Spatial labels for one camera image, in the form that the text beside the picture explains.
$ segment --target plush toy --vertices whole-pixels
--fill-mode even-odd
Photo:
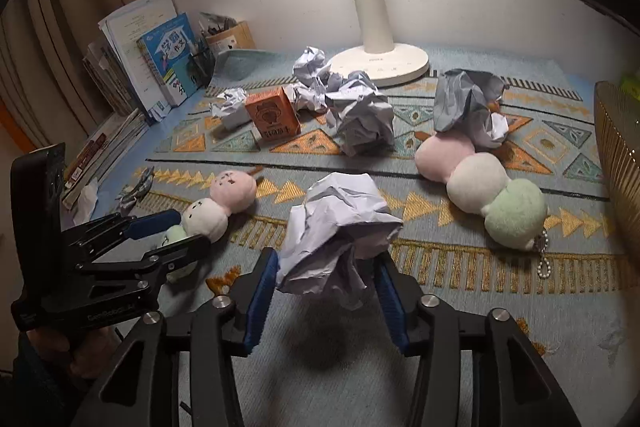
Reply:
[[[257,184],[251,173],[223,171],[209,187],[210,198],[194,201],[182,213],[180,225],[174,225],[164,233],[159,245],[164,247],[191,235],[200,233],[215,243],[225,235],[228,216],[248,209],[255,201]],[[167,274],[169,282],[186,277],[196,267],[196,262]]]
[[[494,241],[516,250],[533,248],[548,212],[535,184],[511,180],[494,155],[476,153],[468,137],[455,130],[425,140],[415,164],[425,178],[447,184],[449,200],[460,210],[484,217]]]
[[[256,190],[253,176],[242,171],[224,171],[211,182],[209,196],[230,216],[248,209],[255,201]]]

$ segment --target white plush ball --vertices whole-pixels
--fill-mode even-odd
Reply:
[[[493,154],[478,152],[464,158],[447,182],[447,195],[463,212],[484,216],[483,209],[509,183],[504,167]]]
[[[182,227],[187,235],[201,233],[213,243],[226,231],[228,220],[225,209],[209,198],[194,201],[182,213]]]

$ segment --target orange box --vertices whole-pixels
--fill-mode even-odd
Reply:
[[[266,141],[300,133],[300,122],[282,86],[250,94],[244,107]]]

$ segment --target teal triangle pattern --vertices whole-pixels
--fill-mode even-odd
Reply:
[[[401,160],[414,159],[415,152],[422,143],[415,137],[413,131],[406,132],[400,136],[396,136],[393,146],[388,144],[373,144],[366,152],[362,154],[366,156],[385,156],[387,158],[398,158]]]
[[[556,122],[549,122],[543,120],[551,129],[556,131],[560,136],[566,138],[575,145],[578,149],[584,145],[584,143],[591,136],[591,131],[586,131],[584,129],[578,129],[577,127],[571,127],[570,125],[564,125]]]
[[[170,152],[171,151],[171,142],[172,142],[172,140],[173,140],[172,136],[162,140],[160,142],[160,144],[158,145],[158,148],[156,148],[156,152]]]
[[[602,169],[582,153],[566,168],[564,177],[583,182],[604,183]]]
[[[172,134],[179,133],[183,129],[186,129],[191,124],[197,122],[200,118],[190,118],[188,120],[182,120],[178,125],[174,127],[174,130],[171,131]]]
[[[394,113],[398,118],[415,127],[433,118],[433,107],[423,105],[394,105]]]
[[[210,150],[214,152],[258,152],[260,147],[255,142],[254,134],[251,131],[245,131],[231,140],[214,145]]]

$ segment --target gray crumpled paper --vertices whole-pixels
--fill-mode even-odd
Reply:
[[[209,103],[211,116],[220,118],[227,130],[235,129],[243,123],[251,121],[251,117],[244,107],[247,93],[242,87],[230,87],[216,97],[216,101]]]
[[[326,60],[324,51],[307,46],[300,58],[293,64],[293,76],[306,87],[310,87],[316,78],[326,83],[330,67],[331,62]]]
[[[453,127],[464,132],[476,147],[500,147],[507,136],[507,119],[491,113],[487,104],[502,98],[506,81],[487,71],[455,69],[438,78],[433,102],[433,128]]]
[[[326,112],[324,84],[329,79],[329,67],[331,63],[325,59],[324,51],[311,46],[306,47],[293,64],[293,75],[298,81],[284,88],[293,109]]]
[[[333,172],[292,207],[276,286],[297,295],[336,292],[354,309],[370,284],[356,261],[387,250],[401,229],[402,219],[390,213],[368,174]]]
[[[339,87],[337,81],[332,74],[324,101],[330,111],[327,124],[336,127],[336,134],[343,138],[342,151],[354,156],[366,144],[378,140],[393,145],[394,110],[367,73],[353,71]]]

